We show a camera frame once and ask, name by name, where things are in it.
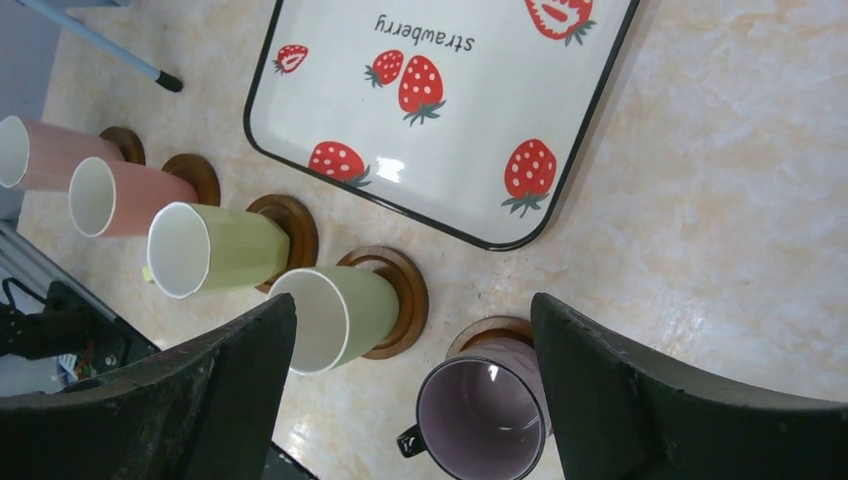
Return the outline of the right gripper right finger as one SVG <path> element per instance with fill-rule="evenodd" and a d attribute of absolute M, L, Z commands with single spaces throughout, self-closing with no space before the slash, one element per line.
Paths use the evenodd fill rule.
<path fill-rule="evenodd" d="M 699 369 L 547 293 L 535 350 L 569 479 L 843 479 L 847 406 Z"/>

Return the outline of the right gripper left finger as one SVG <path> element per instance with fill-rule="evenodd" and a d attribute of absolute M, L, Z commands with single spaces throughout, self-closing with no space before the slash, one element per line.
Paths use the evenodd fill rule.
<path fill-rule="evenodd" d="M 293 356 L 294 299 L 52 394 L 1 401 L 5 479 L 258 479 Z"/>

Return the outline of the purple mug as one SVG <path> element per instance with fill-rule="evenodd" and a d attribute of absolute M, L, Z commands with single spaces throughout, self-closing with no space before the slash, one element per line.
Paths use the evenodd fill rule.
<path fill-rule="evenodd" d="M 455 479 L 523 479 L 552 432 L 535 350 L 506 337 L 434 368 L 420 386 L 415 415 L 396 439 L 401 455 L 426 452 Z"/>

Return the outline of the brown wooden coaster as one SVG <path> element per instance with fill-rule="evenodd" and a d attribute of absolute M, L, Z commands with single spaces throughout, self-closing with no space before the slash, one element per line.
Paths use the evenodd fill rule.
<path fill-rule="evenodd" d="M 220 206 L 221 190 L 217 174 L 209 161 L 198 154 L 182 153 L 171 157 L 162 171 L 190 184 L 203 205 Z"/>
<path fill-rule="evenodd" d="M 256 285 L 258 291 L 267 293 L 288 270 L 316 265 L 319 253 L 318 230 L 313 216 L 302 202 L 290 195 L 268 194 L 253 201 L 246 211 L 268 217 L 289 237 L 286 268 Z"/>
<path fill-rule="evenodd" d="M 450 359 L 472 346 L 498 338 L 510 338 L 534 347 L 533 329 L 527 319 L 495 315 L 475 321 L 452 341 L 445 359 Z"/>
<path fill-rule="evenodd" d="M 362 355 L 368 360 L 385 360 L 410 349 L 421 337 L 429 315 L 425 279 L 410 257 L 388 246 L 357 247 L 338 262 L 372 271 L 387 280 L 398 296 L 399 312 L 391 331 Z"/>
<path fill-rule="evenodd" d="M 99 137 L 114 144 L 126 162 L 137 165 L 146 164 L 143 144 L 131 129 L 111 126 L 101 131 Z"/>

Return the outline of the yellow green mug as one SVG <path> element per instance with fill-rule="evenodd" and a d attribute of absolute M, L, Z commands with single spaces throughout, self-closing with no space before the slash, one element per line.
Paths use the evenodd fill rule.
<path fill-rule="evenodd" d="M 173 299 L 252 288 L 286 269 L 290 244 L 261 214 L 172 202 L 149 226 L 145 273 Z"/>

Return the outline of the light green mug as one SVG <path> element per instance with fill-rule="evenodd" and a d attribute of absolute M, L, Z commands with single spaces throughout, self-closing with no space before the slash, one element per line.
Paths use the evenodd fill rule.
<path fill-rule="evenodd" d="M 267 297 L 288 294 L 296 335 L 290 371 L 314 376 L 376 347 L 400 313 L 395 288 L 375 272 L 349 266 L 298 268 L 281 275 Z"/>

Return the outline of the salmon pink mug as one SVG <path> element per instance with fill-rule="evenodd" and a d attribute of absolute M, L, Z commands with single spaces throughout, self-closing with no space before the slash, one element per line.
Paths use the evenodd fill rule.
<path fill-rule="evenodd" d="M 172 202 L 195 202 L 187 181 L 147 166 L 88 157 L 72 174 L 71 221 L 82 235 L 144 236 L 155 215 Z"/>

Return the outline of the pale pink mug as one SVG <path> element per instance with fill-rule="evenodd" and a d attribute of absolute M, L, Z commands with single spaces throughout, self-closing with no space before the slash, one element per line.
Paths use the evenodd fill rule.
<path fill-rule="evenodd" d="M 123 162 L 112 142 L 41 121 L 9 115 L 1 120 L 1 185 L 65 192 L 77 166 L 89 157 Z"/>

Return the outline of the strawberry enamel tray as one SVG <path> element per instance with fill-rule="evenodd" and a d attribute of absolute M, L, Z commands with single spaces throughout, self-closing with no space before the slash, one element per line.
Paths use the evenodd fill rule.
<path fill-rule="evenodd" d="M 290 168 L 490 251 L 553 216 L 634 1 L 278 1 L 243 116 Z"/>

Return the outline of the light blue tripod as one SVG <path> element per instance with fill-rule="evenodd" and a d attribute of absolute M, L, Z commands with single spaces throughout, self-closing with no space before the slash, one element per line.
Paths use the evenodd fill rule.
<path fill-rule="evenodd" d="M 42 15 L 59 27 L 78 35 L 113 57 L 124 61 L 145 76 L 153 79 L 165 90 L 173 93 L 179 93 L 183 90 L 184 84 L 179 78 L 133 55 L 67 13 L 67 10 L 71 8 L 127 8 L 132 4 L 130 0 L 20 0 L 19 4 Z"/>

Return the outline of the aluminium frame rail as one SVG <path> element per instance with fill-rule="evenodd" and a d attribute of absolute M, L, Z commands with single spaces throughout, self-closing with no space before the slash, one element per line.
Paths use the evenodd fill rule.
<path fill-rule="evenodd" d="M 51 283 L 60 281 L 109 321 L 114 322 L 119 317 L 105 302 L 32 245 L 6 221 L 1 221 L 1 267 L 43 296 Z"/>

